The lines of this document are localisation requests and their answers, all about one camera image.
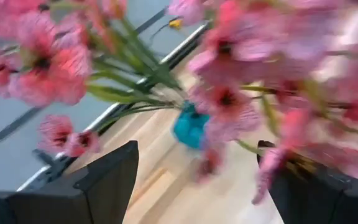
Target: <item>wooden floor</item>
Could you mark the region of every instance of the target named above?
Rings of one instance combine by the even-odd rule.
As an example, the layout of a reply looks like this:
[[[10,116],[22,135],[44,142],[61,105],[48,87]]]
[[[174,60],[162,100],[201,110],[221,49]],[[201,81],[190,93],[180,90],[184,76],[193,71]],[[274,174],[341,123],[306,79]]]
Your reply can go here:
[[[358,8],[347,17],[358,21]],[[351,31],[345,33],[354,33],[357,26],[353,26],[347,25]],[[342,39],[341,42],[347,42],[353,38]],[[189,88],[195,78],[184,69],[185,63],[186,60],[175,68],[175,72]],[[120,119],[101,137],[102,153],[84,155],[67,172],[77,170],[134,139],[139,142],[139,171],[125,224],[283,223],[270,196],[262,205],[251,204],[255,192],[256,157],[234,142],[229,146],[219,175],[204,185],[191,181],[195,155],[177,143],[170,132],[177,115],[175,110],[160,110]],[[274,140],[264,127],[247,133],[243,139],[254,145],[259,139]]]

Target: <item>turquoise vase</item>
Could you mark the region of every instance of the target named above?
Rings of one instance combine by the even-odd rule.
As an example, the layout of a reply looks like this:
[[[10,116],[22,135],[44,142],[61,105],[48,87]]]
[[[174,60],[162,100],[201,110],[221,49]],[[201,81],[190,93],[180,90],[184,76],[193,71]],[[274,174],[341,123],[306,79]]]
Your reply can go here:
[[[204,125],[208,120],[209,115],[197,113],[194,104],[186,101],[183,111],[173,126],[173,134],[186,146],[201,149]]]

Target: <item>green leaf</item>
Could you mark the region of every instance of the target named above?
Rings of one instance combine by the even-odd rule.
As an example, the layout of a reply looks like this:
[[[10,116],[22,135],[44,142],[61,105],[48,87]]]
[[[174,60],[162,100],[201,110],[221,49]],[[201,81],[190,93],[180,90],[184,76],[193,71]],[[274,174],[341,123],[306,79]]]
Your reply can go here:
[[[133,43],[141,50],[141,52],[146,55],[154,64],[158,65],[158,60],[154,57],[154,54],[139,40],[137,36],[137,32],[135,31],[135,27],[124,17],[121,19],[121,23],[123,24],[125,30],[129,34],[129,38]]]
[[[161,103],[161,101],[159,100],[154,100],[147,96],[138,96],[133,92],[117,90],[110,86],[87,84],[87,91],[90,92],[95,97],[107,102],[118,102],[118,103],[127,103],[127,104],[138,103],[138,102],[147,102],[147,103],[156,103],[156,104]]]
[[[236,140],[236,142],[238,143],[238,145],[240,145],[241,147],[243,147],[244,149],[247,149],[248,151],[254,153],[254,154],[258,154],[258,155],[262,155],[262,150],[257,149],[254,146],[249,145],[248,143],[241,141],[241,140]]]
[[[108,78],[110,80],[114,80],[120,84],[123,84],[124,86],[130,88],[131,90],[139,90],[139,91],[143,92],[143,90],[138,88],[139,85],[136,84],[136,82],[128,80],[128,79],[124,78],[122,75],[117,75],[113,71],[100,71],[100,72],[94,73],[94,74],[92,74],[92,76],[90,76],[90,79],[92,79],[92,80],[99,79],[99,78]]]
[[[303,90],[306,91],[308,99],[319,109],[323,117],[327,117],[328,109],[326,102],[323,100],[322,91],[319,87],[319,83],[316,80],[310,78],[303,82]]]
[[[262,99],[261,101],[262,106],[264,108],[264,113],[267,117],[267,126],[275,136],[279,136],[280,133],[278,131],[278,118],[274,113],[274,109],[272,105],[270,105],[269,101],[266,99],[266,96],[264,94],[262,94],[261,99]]]
[[[263,87],[263,86],[249,86],[249,85],[243,85],[241,86],[241,90],[248,90],[248,91],[259,91],[264,93],[270,93],[272,89]]]

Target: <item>dark flower center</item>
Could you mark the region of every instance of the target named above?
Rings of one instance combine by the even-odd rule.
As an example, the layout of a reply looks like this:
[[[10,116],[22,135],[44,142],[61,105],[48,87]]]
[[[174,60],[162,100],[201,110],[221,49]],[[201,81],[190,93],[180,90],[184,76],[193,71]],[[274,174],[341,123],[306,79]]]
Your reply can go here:
[[[230,106],[233,105],[235,101],[236,101],[236,97],[234,96],[234,94],[229,90],[226,90],[220,99],[220,104],[223,106]]]
[[[226,40],[219,41],[218,52],[220,54],[231,54],[231,49],[232,49],[232,43]]]
[[[88,135],[82,135],[80,137],[80,143],[81,143],[82,146],[88,147],[90,145],[90,143],[91,143],[91,139],[89,138]]]
[[[67,138],[68,138],[68,134],[67,132],[61,132],[57,134],[57,138],[55,138],[55,142],[57,143],[57,146],[64,146],[64,144],[67,142]]]
[[[35,61],[34,66],[41,69],[49,69],[50,59],[48,57],[40,57],[37,61]]]
[[[194,113],[192,113],[191,114],[191,118],[193,118],[193,119],[197,119],[197,118],[199,118],[201,115],[199,114],[199,113],[197,113],[197,112],[194,112]]]
[[[38,5],[38,10],[40,12],[44,12],[44,11],[48,11],[50,9],[50,7],[47,4],[39,4]]]
[[[6,68],[6,65],[0,65],[0,71],[4,70]]]
[[[214,164],[209,159],[203,162],[201,172],[202,174],[213,174],[214,173]]]

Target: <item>flower arrangement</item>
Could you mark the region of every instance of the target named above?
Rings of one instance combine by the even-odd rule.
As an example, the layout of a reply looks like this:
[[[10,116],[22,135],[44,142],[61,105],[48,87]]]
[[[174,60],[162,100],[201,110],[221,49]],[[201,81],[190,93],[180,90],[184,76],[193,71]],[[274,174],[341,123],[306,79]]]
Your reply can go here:
[[[180,141],[201,148],[200,180],[219,169],[229,141],[263,155],[255,204],[289,158],[310,159],[358,178],[358,146],[345,144],[358,136],[358,43],[330,49],[350,4],[173,0],[167,12],[184,26],[207,19],[212,27],[201,52],[188,63],[198,83],[187,95],[138,38],[124,16],[125,0],[0,0],[0,39],[14,43],[0,49],[0,95],[41,107],[74,105],[88,91],[100,100],[135,103],[121,116],[183,110],[174,132]],[[62,9],[70,13],[51,16]],[[346,68],[318,82],[313,72],[328,57],[343,57]],[[124,88],[102,85],[103,80]],[[239,139],[263,121],[278,139],[266,151]],[[74,132],[66,116],[46,117],[40,132],[40,148],[49,152],[76,157],[99,150],[97,135]]]

